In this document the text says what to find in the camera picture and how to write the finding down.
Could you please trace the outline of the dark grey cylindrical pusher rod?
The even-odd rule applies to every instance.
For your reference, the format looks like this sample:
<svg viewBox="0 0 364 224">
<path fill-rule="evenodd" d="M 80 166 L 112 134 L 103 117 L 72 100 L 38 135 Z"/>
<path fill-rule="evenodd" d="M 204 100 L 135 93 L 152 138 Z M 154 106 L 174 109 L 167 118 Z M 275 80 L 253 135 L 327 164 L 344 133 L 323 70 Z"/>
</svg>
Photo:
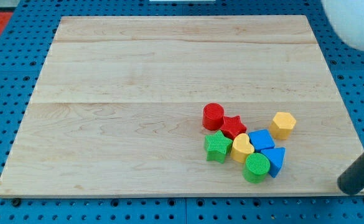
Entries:
<svg viewBox="0 0 364 224">
<path fill-rule="evenodd" d="M 364 152 L 338 177 L 337 185 L 347 195 L 364 189 Z"/>
</svg>

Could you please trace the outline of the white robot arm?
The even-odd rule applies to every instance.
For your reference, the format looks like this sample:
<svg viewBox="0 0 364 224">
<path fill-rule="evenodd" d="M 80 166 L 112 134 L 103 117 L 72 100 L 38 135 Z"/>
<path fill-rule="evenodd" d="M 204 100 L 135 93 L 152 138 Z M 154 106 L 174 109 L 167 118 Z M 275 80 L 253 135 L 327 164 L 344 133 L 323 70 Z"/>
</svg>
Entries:
<svg viewBox="0 0 364 224">
<path fill-rule="evenodd" d="M 351 48 L 364 51 L 364 0 L 321 0 L 334 32 Z M 364 152 L 338 177 L 339 189 L 356 195 L 364 189 Z"/>
</svg>

